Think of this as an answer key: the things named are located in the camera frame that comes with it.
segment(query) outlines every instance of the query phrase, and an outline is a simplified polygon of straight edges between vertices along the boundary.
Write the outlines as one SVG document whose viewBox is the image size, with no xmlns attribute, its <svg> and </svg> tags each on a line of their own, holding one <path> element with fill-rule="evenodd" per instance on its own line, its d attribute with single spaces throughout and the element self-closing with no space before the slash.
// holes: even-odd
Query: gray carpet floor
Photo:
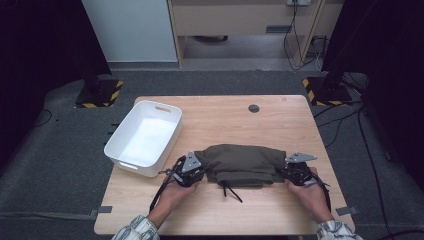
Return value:
<svg viewBox="0 0 424 240">
<path fill-rule="evenodd" d="M 0 178 L 0 212 L 53 212 L 87 215 L 97 209 L 112 170 L 104 144 L 122 121 L 135 98 L 154 95 L 250 95 L 300 94 L 302 80 L 317 72 L 291 71 L 126 71 L 114 72 L 124 81 L 113 107 L 74 108 L 83 86 L 76 81 L 53 90 L 45 109 L 22 143 L 13 162 Z M 354 99 L 359 99 L 351 91 Z M 316 118 L 317 125 L 341 118 L 361 104 L 335 107 Z M 326 107 L 311 106 L 313 114 Z M 392 232 L 424 229 L 424 194 L 402 164 L 386 160 L 385 150 L 370 119 L 361 115 L 371 156 L 381 184 L 387 220 Z M 348 205 L 357 233 L 364 239 L 388 234 L 374 173 L 358 117 L 319 127 L 327 152 Z M 35 217 L 0 218 L 0 239 L 110 239 L 93 231 L 94 220 L 62 220 Z M 263 239 L 281 239 L 267 237 Z M 423 239 L 405 235 L 396 239 Z"/>
</svg>

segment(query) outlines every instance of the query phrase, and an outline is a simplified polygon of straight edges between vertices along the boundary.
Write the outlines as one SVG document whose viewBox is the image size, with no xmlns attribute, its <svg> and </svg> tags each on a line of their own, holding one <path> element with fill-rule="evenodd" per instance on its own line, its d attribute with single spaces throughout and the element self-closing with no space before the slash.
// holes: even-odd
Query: white wall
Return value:
<svg viewBox="0 0 424 240">
<path fill-rule="evenodd" d="M 108 62 L 177 62 L 166 0 L 82 0 Z"/>
</svg>

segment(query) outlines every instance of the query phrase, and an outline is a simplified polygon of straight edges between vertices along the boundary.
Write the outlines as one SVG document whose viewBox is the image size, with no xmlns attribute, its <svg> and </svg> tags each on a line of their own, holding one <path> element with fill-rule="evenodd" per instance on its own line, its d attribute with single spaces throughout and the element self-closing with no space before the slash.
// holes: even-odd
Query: green fabric bag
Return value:
<svg viewBox="0 0 424 240">
<path fill-rule="evenodd" d="M 205 168 L 208 180 L 223 187 L 261 188 L 263 184 L 284 181 L 276 169 L 284 168 L 285 151 L 220 144 L 194 154 Z"/>
</svg>

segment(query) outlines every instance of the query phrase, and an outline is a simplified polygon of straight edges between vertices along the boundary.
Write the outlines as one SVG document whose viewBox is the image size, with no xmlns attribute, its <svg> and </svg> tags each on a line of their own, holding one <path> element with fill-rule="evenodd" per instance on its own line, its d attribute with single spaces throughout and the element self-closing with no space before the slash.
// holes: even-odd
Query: basket handle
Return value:
<svg viewBox="0 0 424 240">
<path fill-rule="evenodd" d="M 169 109 L 169 108 L 155 106 L 155 109 L 158 110 L 158 111 L 163 111 L 163 112 L 171 113 L 171 109 Z"/>
<path fill-rule="evenodd" d="M 131 168 L 131 169 L 134 169 L 134 170 L 138 170 L 138 167 L 136 167 L 134 165 L 131 165 L 131 164 L 128 164 L 128 163 L 124 163 L 124 162 L 121 162 L 121 161 L 117 161 L 117 162 L 119 164 L 121 164 L 121 167 Z"/>
</svg>

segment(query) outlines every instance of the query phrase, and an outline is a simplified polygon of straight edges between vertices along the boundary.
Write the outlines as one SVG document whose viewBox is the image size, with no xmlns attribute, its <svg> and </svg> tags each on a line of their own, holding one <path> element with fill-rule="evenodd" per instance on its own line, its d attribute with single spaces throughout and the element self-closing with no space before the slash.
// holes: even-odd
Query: camouflage sleeve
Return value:
<svg viewBox="0 0 424 240">
<path fill-rule="evenodd" d="M 346 223 L 338 220 L 318 224 L 317 234 L 320 240 L 363 240 L 363 238 L 353 233 Z"/>
<path fill-rule="evenodd" d="M 158 230 L 150 220 L 144 216 L 138 216 L 131 223 L 113 236 L 112 240 L 159 240 Z"/>
</svg>

